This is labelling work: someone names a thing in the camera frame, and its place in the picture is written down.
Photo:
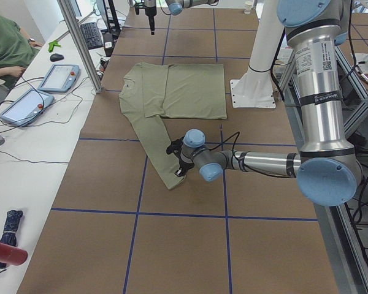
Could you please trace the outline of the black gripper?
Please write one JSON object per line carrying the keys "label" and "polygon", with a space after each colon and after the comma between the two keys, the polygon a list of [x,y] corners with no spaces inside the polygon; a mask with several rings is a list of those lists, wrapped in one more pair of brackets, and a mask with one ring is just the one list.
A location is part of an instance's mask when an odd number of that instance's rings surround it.
{"label": "black gripper", "polygon": [[175,172],[177,177],[184,177],[189,170],[194,168],[194,163],[191,159],[188,159],[182,154],[183,138],[178,138],[171,141],[170,145],[166,148],[166,154],[174,154],[178,159],[179,168]]}
{"label": "black gripper", "polygon": [[144,9],[148,22],[150,25],[151,35],[155,35],[155,16],[156,16],[156,1],[155,0],[144,0],[134,4],[136,14],[140,13],[140,9]]}

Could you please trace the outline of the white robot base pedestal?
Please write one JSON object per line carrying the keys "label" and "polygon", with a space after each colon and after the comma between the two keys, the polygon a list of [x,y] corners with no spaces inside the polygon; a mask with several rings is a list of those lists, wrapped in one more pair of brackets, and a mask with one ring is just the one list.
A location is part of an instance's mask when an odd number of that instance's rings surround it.
{"label": "white robot base pedestal", "polygon": [[234,108],[275,108],[272,66],[278,55],[284,26],[277,16],[278,1],[265,1],[248,70],[239,80],[231,80]]}

